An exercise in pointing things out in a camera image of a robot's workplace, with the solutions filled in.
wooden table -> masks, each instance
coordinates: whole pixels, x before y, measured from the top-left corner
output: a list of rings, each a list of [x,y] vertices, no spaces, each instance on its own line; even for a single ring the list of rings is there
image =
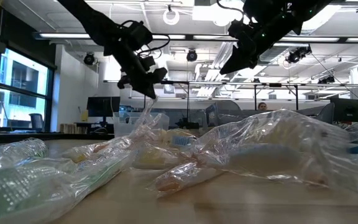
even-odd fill
[[[95,141],[49,141],[61,150]],[[56,223],[358,223],[358,194],[223,174],[156,199],[145,189],[161,171],[127,170]]]

ceiling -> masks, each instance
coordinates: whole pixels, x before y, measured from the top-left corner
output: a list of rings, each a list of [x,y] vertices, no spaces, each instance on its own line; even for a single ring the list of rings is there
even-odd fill
[[[150,6],[144,4],[91,4],[91,7],[109,16],[114,22],[122,23],[126,20],[144,21],[145,25],[153,33],[164,34],[226,34],[227,28],[217,26],[212,21],[194,21],[192,19],[194,0],[183,1],[182,6],[173,6],[173,9],[180,10],[180,19],[177,24],[171,26],[163,21],[163,13],[166,5]],[[68,13],[58,2],[54,0],[10,0],[4,1],[3,7],[13,13],[19,19],[28,23],[40,32],[79,32],[84,33],[81,24]],[[316,29],[311,35],[358,35],[358,7],[342,7],[325,24]],[[91,40],[71,40],[61,42],[66,44],[72,54],[82,58],[86,52],[95,51],[96,56],[103,60],[102,48],[98,47]],[[162,45],[163,42],[154,42],[154,46]],[[185,42],[171,41],[164,49],[165,54],[172,54],[168,62],[169,70],[195,71],[197,63],[186,61],[188,49],[196,49],[200,62],[212,62],[219,49],[221,42]],[[333,68],[336,76],[346,82],[349,77],[349,69],[357,65],[358,45],[356,44],[311,44],[313,56],[307,56],[299,64],[290,67],[284,61],[287,51],[282,52],[282,57],[277,58],[275,66],[267,66],[264,70],[264,78],[282,77],[285,82],[288,77],[296,82],[310,80],[310,77],[324,73],[327,68]]]

white ceiling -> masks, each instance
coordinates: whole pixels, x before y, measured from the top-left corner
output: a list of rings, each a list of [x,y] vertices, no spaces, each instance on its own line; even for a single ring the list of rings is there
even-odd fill
[[[81,24],[68,13],[58,2],[54,0],[9,0],[4,1],[4,8],[13,13],[19,19],[28,23],[30,26],[40,32],[84,32]],[[154,33],[166,34],[225,34],[228,27],[216,26],[211,21],[193,21],[187,14],[180,14],[178,24],[170,26],[164,23],[162,19],[165,6],[145,6],[146,15],[141,11],[140,6],[120,6],[120,5],[91,5],[94,9],[111,16],[111,19],[117,23],[126,20],[148,21],[149,28]],[[191,7],[181,7],[191,13]],[[316,30],[312,35],[358,35],[358,14],[356,8],[342,9],[337,12],[327,23]],[[172,70],[192,70],[194,71],[196,63],[187,63],[185,60],[186,52],[189,48],[195,48],[199,60],[214,60],[219,51],[221,43],[219,42],[180,42],[172,41],[170,48],[176,47],[178,50],[175,56],[176,60],[168,62],[169,69]],[[71,46],[75,53],[82,57],[89,47],[95,47],[90,40],[73,40]],[[358,45],[349,44],[312,44],[311,48],[317,58],[326,68],[334,68],[338,77],[346,79],[348,77],[349,67],[354,63],[346,63],[348,60],[358,58]],[[338,62],[337,55],[343,57],[342,62]],[[304,79],[317,75],[325,69],[312,56],[301,61],[295,67],[287,70],[281,63],[277,67],[267,67],[264,72],[269,77],[303,77]]]

building outside window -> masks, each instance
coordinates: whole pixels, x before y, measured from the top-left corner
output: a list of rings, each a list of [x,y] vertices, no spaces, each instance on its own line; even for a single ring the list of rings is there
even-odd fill
[[[7,49],[0,61],[0,127],[31,128],[32,113],[45,120],[47,83],[47,67]]]

